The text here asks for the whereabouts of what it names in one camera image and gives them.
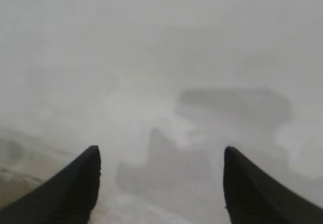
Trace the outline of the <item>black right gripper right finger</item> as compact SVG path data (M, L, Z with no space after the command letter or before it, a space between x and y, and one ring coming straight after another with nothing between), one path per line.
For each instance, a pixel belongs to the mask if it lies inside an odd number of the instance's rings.
M231 223L322 223L322 208L286 188L231 146L224 152L223 190Z

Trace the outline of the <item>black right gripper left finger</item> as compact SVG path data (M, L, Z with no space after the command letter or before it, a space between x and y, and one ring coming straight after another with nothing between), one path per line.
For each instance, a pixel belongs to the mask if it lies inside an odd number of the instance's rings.
M1 210L1 223L88 223L100 187L99 147L83 151L41 186Z

